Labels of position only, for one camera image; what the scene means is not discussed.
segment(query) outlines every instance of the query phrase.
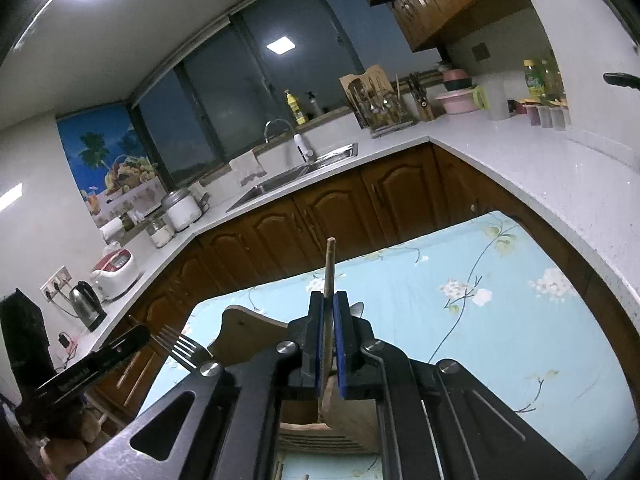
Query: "green pitcher handle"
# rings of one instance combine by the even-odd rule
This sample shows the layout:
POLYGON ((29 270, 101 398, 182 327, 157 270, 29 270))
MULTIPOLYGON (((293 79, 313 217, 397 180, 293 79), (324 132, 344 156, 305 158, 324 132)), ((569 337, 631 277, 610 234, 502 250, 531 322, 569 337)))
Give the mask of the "green pitcher handle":
POLYGON ((489 108, 491 108, 491 103, 486 96, 484 88, 482 88, 481 86, 476 86, 474 88, 474 102, 476 103, 476 106, 478 108, 482 108, 482 110, 488 110, 489 108))

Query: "stainless steel sink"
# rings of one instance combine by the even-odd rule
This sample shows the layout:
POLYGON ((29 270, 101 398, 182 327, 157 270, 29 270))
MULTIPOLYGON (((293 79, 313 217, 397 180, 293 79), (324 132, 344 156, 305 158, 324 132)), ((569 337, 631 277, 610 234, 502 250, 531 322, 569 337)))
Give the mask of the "stainless steel sink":
POLYGON ((358 143, 354 142, 353 144, 348 144, 347 146, 343 146, 341 148, 338 148, 337 150, 325 153, 323 156, 319 156, 313 162, 308 162, 307 164, 296 166, 295 168, 287 170, 284 173, 272 176, 271 178, 263 180, 260 184, 257 184, 256 186, 253 186, 251 189, 249 189, 244 195, 240 197, 237 202, 235 202, 229 209, 227 209, 227 211, 231 211, 238 206, 246 204, 247 202, 251 202, 251 200, 254 200, 259 196, 265 195, 275 189, 278 189, 279 187, 284 186, 289 182, 293 182, 294 180, 299 179, 301 176, 312 173, 313 171, 320 170, 321 168, 325 168, 330 164, 356 155, 358 155, 358 143))

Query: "blue sky in poster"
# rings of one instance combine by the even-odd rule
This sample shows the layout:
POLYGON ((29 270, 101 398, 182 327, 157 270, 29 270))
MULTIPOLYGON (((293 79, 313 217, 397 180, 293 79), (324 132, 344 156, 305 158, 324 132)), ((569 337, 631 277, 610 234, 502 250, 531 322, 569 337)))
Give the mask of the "blue sky in poster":
POLYGON ((76 184, 78 184, 79 189, 83 189, 86 192, 90 192, 89 188, 92 186, 97 188, 97 190, 94 190, 96 194, 106 189, 104 176, 108 169, 104 166, 92 169, 82 161, 80 154, 87 149, 87 146, 80 139, 81 136, 88 132, 102 134, 104 147, 108 150, 102 160, 109 167, 119 155, 146 156, 138 135, 131 126, 131 120, 124 105, 95 108, 94 110, 62 119, 58 121, 58 132, 60 133, 62 147, 65 150, 66 160, 69 163, 76 184), (127 153, 124 153, 120 146, 120 141, 128 132, 134 143, 127 153))

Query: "fork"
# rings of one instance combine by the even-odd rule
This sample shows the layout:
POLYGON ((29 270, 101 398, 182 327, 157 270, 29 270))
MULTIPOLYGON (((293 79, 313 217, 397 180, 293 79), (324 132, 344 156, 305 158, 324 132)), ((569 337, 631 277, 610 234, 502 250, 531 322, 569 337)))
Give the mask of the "fork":
POLYGON ((158 334, 152 334, 151 337, 188 371, 195 370, 213 358, 204 346, 169 325, 165 325, 158 334))

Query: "white cooking appliance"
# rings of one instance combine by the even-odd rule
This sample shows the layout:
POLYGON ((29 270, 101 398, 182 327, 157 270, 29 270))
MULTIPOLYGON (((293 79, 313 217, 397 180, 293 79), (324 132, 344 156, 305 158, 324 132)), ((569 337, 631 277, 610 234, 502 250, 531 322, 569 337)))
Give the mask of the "white cooking appliance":
POLYGON ((168 193, 161 203, 175 231, 186 229, 202 216, 203 210, 209 208, 209 204, 206 203, 203 203, 201 208, 191 192, 185 187, 168 193))
POLYGON ((133 254, 118 249, 104 256, 91 273, 92 283, 107 300, 123 295, 140 276, 133 254))

